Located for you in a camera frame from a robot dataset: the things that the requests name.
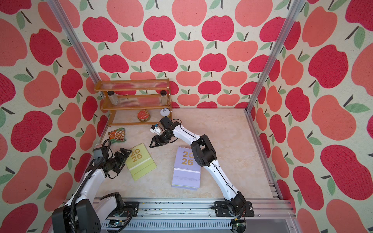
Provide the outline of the green calendar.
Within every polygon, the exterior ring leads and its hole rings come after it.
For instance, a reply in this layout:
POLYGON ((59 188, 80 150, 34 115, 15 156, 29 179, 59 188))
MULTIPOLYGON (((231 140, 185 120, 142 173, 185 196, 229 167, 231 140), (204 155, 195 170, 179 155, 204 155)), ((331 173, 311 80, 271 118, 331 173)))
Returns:
POLYGON ((132 153, 126 161, 126 166, 134 181, 139 180, 157 168, 144 143, 132 147, 131 151, 132 153))

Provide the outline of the purple calendar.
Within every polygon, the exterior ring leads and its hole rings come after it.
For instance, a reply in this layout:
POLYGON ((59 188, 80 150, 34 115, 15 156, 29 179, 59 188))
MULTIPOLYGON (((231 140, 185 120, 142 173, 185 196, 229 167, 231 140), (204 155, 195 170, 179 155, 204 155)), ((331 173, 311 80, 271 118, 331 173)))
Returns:
POLYGON ((174 188, 179 188, 179 189, 187 189, 187 190, 198 190, 198 187, 190 187, 190 186, 178 186, 178 185, 172 185, 174 188))
POLYGON ((179 147, 176 153, 172 186, 197 190, 200 188, 201 166, 194 159, 191 148, 179 147))

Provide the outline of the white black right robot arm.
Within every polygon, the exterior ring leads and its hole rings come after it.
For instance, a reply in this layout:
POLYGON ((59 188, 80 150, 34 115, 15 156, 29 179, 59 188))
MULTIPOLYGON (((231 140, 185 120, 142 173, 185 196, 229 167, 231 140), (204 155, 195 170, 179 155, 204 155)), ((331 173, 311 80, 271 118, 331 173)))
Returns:
POLYGON ((150 148, 171 144, 173 137, 190 145, 196 163, 210 173, 222 191, 230 215, 233 217, 244 215, 246 199, 222 170, 216 151, 207 135, 197 135, 186 129, 181 122, 174 122, 167 116, 160 120, 160 124, 152 125, 150 131, 155 133, 150 148))

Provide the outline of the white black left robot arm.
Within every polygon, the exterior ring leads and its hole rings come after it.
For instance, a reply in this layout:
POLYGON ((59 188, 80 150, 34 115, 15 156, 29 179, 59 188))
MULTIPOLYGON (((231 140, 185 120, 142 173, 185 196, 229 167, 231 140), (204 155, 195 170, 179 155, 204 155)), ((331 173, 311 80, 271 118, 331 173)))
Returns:
POLYGON ((55 209, 51 216, 55 233, 103 233, 102 223, 108 217, 123 216, 113 225, 111 232, 118 233, 137 216, 138 203, 124 203, 118 192, 107 194, 94 204, 95 196, 110 172, 119 174, 132 151, 121 148, 112 153, 109 146, 94 149, 94 157, 87 167, 84 179, 71 199, 55 209))

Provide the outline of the red round tin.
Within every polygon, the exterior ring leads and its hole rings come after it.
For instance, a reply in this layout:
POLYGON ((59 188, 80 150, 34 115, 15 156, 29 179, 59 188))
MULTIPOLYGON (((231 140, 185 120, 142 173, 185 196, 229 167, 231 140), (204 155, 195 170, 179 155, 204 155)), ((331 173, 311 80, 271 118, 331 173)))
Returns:
POLYGON ((147 122, 151 115, 148 110, 140 110, 137 114, 137 118, 140 122, 147 122))

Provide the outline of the glass jar right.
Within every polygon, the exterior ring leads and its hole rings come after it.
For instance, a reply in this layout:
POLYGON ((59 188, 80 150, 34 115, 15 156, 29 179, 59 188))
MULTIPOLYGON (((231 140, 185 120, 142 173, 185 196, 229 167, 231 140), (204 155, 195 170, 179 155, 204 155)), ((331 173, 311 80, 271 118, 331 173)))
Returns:
POLYGON ((160 91, 161 95, 161 102, 163 106, 168 106, 168 94, 166 90, 161 90, 160 91))

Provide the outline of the glass jar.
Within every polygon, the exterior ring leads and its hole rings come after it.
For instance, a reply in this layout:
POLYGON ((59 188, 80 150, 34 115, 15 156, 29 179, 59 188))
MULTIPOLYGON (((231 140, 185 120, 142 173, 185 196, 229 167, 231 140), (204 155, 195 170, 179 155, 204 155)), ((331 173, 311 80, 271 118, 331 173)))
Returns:
POLYGON ((118 96, 116 95, 116 93, 114 91, 108 91, 107 94, 108 94, 108 98, 110 99, 110 101, 113 105, 118 105, 119 104, 118 96))
POLYGON ((168 106, 168 94, 166 90, 161 90, 160 91, 161 95, 161 102, 163 106, 168 106))

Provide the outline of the orange wooden shelf rack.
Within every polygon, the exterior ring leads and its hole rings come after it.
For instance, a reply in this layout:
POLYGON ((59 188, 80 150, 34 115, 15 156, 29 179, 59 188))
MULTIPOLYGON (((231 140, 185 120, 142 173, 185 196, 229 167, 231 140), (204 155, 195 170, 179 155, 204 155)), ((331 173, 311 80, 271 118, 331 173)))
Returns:
POLYGON ((135 81, 98 81, 94 87, 96 92, 104 94, 102 110, 110 113, 108 126, 158 124, 163 117, 160 110, 168 108, 173 116, 172 97, 169 79, 135 80, 135 81), (166 90, 168 106, 163 106, 160 91, 166 90), (113 105, 108 98, 108 91, 114 91, 119 99, 113 105), (137 114, 140 110, 148 110, 151 117, 147 122, 140 122, 137 114))

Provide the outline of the glass jar left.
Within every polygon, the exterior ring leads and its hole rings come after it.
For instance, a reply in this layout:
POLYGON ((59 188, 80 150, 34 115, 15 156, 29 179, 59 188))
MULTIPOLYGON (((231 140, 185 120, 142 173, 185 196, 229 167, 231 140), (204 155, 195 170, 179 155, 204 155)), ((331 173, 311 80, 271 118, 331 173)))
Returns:
POLYGON ((119 104, 118 96, 116 95, 116 93, 114 91, 108 91, 107 94, 108 94, 108 98, 110 99, 110 101, 113 105, 118 105, 119 104))

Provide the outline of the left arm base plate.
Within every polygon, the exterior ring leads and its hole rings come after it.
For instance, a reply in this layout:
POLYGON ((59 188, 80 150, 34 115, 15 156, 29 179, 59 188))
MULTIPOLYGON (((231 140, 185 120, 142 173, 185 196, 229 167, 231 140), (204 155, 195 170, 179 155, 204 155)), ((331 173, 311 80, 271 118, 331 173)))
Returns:
POLYGON ((110 217, 137 217, 139 210, 139 202, 124 202, 122 206, 118 206, 110 213, 110 217))

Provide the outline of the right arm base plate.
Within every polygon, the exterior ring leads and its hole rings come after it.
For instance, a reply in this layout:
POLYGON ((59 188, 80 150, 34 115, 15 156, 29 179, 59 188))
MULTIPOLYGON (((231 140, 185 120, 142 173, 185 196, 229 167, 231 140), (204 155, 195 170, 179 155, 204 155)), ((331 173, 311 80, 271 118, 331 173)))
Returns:
POLYGON ((214 205, 210 207, 214 210, 216 217, 254 217, 254 208, 251 202, 239 203, 234 205, 226 201, 214 202, 214 205))

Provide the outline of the aluminium frame rail front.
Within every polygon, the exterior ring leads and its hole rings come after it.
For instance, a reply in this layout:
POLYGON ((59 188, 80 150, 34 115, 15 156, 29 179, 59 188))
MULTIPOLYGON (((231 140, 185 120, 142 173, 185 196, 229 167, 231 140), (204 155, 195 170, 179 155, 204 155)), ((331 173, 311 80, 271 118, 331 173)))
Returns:
MULTIPOLYGON (((254 217, 216 217, 210 209, 223 199, 201 198, 124 198, 123 202, 139 202, 137 217, 119 233, 227 230, 233 233, 285 232, 299 233, 300 225, 290 201, 280 199, 248 199, 254 217)), ((108 217, 102 223, 103 233, 112 233, 113 225, 124 217, 108 217)))

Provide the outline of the aluminium post left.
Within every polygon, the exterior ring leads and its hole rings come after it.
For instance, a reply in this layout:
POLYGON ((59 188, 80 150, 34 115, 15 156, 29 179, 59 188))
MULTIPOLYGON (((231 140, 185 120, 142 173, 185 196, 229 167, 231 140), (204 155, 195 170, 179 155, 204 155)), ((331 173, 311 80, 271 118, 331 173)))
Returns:
POLYGON ((96 84, 99 79, 99 75, 96 72, 91 59, 89 58, 88 53, 86 52, 84 46, 82 45, 81 41, 79 40, 67 14, 65 13, 62 5, 59 1, 51 0, 47 1, 48 5, 50 6, 54 16, 58 20, 60 26, 62 27, 64 33, 66 34, 67 38, 70 40, 72 46, 74 47, 77 55, 79 56, 80 60, 83 63, 84 68, 86 69, 87 73, 92 78, 94 84, 96 84))

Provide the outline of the aluminium post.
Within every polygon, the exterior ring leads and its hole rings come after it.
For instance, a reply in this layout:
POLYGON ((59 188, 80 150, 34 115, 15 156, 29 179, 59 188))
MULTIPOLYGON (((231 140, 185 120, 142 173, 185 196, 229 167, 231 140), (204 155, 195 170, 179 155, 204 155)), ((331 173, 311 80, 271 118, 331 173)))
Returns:
POLYGON ((65 13, 62 5, 59 1, 51 0, 47 1, 48 5, 50 6, 54 16, 58 20, 60 26, 62 27, 64 33, 66 34, 67 38, 70 40, 72 46, 74 47, 77 55, 79 56, 80 60, 83 63, 84 68, 86 69, 87 73, 92 78, 94 84, 96 84, 99 79, 99 75, 96 72, 91 59, 89 58, 88 53, 86 52, 84 46, 82 45, 81 41, 79 40, 67 14, 65 13))
POLYGON ((306 3, 304 0, 296 0, 292 1, 293 5, 290 7, 289 13, 284 21, 284 24, 281 28, 281 31, 279 33, 279 36, 274 44, 274 47, 271 50, 271 53, 269 55, 269 58, 266 62, 266 65, 264 67, 264 70, 259 76, 259 80, 255 86, 254 92, 250 97, 250 101, 248 103, 248 106, 245 110, 246 115, 248 115, 252 109, 252 107, 255 104, 255 101, 257 100, 257 97, 265 83, 265 80, 269 77, 269 72, 272 70, 275 61, 277 59, 278 54, 280 54, 281 50, 285 48, 285 40, 288 37, 288 34, 294 25, 298 15, 300 14, 301 8, 303 4, 306 3))

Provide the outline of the aluminium post right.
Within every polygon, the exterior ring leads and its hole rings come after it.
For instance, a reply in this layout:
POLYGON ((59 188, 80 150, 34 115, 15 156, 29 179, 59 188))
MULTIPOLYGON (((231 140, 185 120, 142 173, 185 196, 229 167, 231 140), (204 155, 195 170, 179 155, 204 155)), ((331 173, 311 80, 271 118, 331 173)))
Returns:
POLYGON ((269 58, 266 62, 266 65, 264 67, 264 70, 259 76, 259 80, 255 86, 254 92, 250 97, 250 101, 248 103, 248 106, 245 110, 246 115, 248 115, 252 109, 252 107, 255 104, 255 101, 257 100, 257 97, 265 83, 265 80, 269 77, 269 72, 272 70, 275 61, 277 59, 278 54, 280 54, 281 50, 285 48, 285 40, 288 37, 288 34, 294 25, 298 15, 300 14, 301 8, 303 4, 306 3, 304 0, 296 0, 292 1, 293 5, 290 7, 289 13, 284 21, 284 24, 281 28, 281 31, 279 33, 279 36, 274 44, 274 47, 271 50, 271 53, 269 55, 269 58))

